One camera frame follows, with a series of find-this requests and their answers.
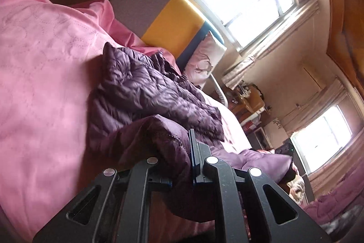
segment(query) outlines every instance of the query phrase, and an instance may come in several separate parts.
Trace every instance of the headboard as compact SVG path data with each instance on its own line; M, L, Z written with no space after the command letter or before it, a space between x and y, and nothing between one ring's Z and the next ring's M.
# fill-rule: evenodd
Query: headboard
M167 49L181 71L211 33L223 38L206 17L188 0L110 0L115 18L146 44Z

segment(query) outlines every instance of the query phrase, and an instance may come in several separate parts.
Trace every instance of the purple blanket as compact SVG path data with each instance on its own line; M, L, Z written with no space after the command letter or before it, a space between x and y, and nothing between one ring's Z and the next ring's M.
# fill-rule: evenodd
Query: purple blanket
M332 189L303 208L318 224L333 221L356 205L364 205L364 157Z
M147 57L129 48L105 44L103 80L92 94L88 127L91 148L131 168L139 160L157 156L173 180L165 202L177 216L205 222L214 219L212 193L192 187L190 143L193 128L198 141L208 144L214 156L232 167L258 167L275 182L281 181L291 157L244 150L227 153L221 144L223 129L217 108L179 76L156 53Z

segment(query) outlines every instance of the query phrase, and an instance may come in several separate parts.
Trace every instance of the pink bedsheet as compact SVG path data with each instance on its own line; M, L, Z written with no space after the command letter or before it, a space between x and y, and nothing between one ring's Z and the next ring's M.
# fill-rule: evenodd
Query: pink bedsheet
M81 7L0 0L0 206L28 241L104 168L117 168L86 149L87 100L101 76L105 42L145 47L114 19L107 0ZM218 107L226 133L232 114L225 120L230 111ZM236 124L226 134L228 151L239 152L242 139L247 146ZM213 225L177 218L159 200L152 201L150 242Z

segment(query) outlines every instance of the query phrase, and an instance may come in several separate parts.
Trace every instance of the white pillow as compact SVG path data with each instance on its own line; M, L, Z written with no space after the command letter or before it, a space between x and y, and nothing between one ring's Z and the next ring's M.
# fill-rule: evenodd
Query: white pillow
M209 31L192 54L185 67L184 74L195 86L203 87L225 51L226 47Z

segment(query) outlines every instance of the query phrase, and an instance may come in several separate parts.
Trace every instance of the curtain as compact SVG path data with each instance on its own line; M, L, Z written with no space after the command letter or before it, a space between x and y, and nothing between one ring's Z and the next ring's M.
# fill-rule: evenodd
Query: curtain
M308 176L315 198L328 193L363 158L364 128L331 161Z
M296 113L292 113L281 120L281 124L290 137L321 116L330 107L337 105L348 93L338 78L333 83L318 92L308 103Z
M249 52L245 53L247 57L227 71L227 74L222 78L222 82L228 88L234 90L238 83L244 78L245 72L252 67L256 61L263 59L271 51L278 48L278 46L296 31L297 28L318 11L319 4L317 0L308 0L301 4L301 6L294 10L292 14L262 42L253 45L249 49Z

